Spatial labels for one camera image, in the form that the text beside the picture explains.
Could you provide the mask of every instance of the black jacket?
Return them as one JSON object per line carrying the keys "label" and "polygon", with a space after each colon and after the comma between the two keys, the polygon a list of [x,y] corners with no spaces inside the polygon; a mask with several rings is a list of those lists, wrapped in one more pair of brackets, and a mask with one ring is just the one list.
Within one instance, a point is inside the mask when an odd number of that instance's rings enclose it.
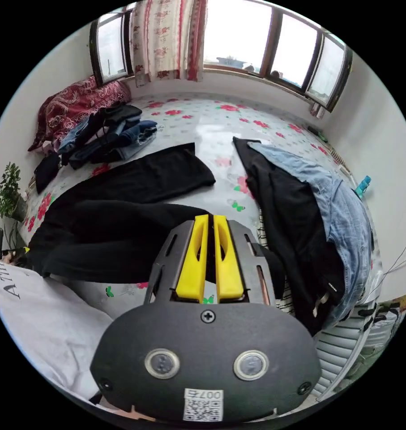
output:
{"label": "black jacket", "polygon": [[[233,138],[248,175],[247,185],[262,211],[269,249],[277,256],[271,270],[285,272],[295,316],[314,335],[344,294],[343,263],[335,245],[326,240],[310,185],[271,164],[247,142],[259,141]],[[274,284],[276,298],[282,297],[283,288],[284,282]],[[327,293],[327,302],[317,305]]]}

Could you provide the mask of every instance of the qr code sticker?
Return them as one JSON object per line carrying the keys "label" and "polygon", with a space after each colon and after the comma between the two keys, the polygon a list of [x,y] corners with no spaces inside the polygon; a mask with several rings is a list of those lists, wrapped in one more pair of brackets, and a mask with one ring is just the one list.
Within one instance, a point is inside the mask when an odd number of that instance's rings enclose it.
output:
{"label": "qr code sticker", "polygon": [[223,390],[185,389],[184,421],[222,421]]}

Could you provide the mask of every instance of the light blue shirt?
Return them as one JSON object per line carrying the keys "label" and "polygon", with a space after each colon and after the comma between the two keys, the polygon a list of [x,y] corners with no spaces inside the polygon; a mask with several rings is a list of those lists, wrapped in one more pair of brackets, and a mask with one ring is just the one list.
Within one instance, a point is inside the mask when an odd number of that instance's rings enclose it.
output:
{"label": "light blue shirt", "polygon": [[335,244],[344,266],[345,293],[325,321],[323,328],[329,328],[354,307],[370,273],[371,227],[364,205],[340,177],[315,162],[274,146],[248,145],[312,189],[327,241]]}

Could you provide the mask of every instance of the potted plant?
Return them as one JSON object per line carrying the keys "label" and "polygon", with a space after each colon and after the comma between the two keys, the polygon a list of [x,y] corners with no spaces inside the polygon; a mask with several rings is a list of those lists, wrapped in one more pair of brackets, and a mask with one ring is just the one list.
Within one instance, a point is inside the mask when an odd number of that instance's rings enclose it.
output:
{"label": "potted plant", "polygon": [[22,222],[27,212],[27,204],[19,194],[19,168],[9,163],[0,182],[0,217],[13,218]]}

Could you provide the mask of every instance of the white wall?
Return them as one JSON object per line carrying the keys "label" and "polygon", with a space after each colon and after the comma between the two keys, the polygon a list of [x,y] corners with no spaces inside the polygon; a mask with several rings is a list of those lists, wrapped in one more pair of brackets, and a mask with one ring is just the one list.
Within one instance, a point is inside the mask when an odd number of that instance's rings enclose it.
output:
{"label": "white wall", "polygon": [[21,189],[26,189],[41,157],[27,152],[34,140],[41,104],[50,95],[92,74],[86,46],[89,28],[81,28],[50,52],[9,102],[0,119],[0,180],[6,164],[15,162],[21,168]]}
{"label": "white wall", "polygon": [[165,94],[173,92],[201,92],[223,94],[241,97],[256,103],[264,103],[278,109],[288,111],[309,124],[324,128],[328,123],[330,113],[325,112],[321,120],[310,115],[310,104],[278,86],[262,84],[260,79],[246,77],[239,73],[217,73],[205,71],[201,82],[167,80],[154,81],[143,87],[136,88],[134,78],[127,79],[133,98],[150,94]]}
{"label": "white wall", "polygon": [[[384,84],[356,54],[324,133],[358,182],[365,175],[372,179],[365,195],[387,271],[406,246],[406,121]],[[398,262],[405,259],[406,252]],[[380,300],[403,294],[406,264],[386,276]]]}

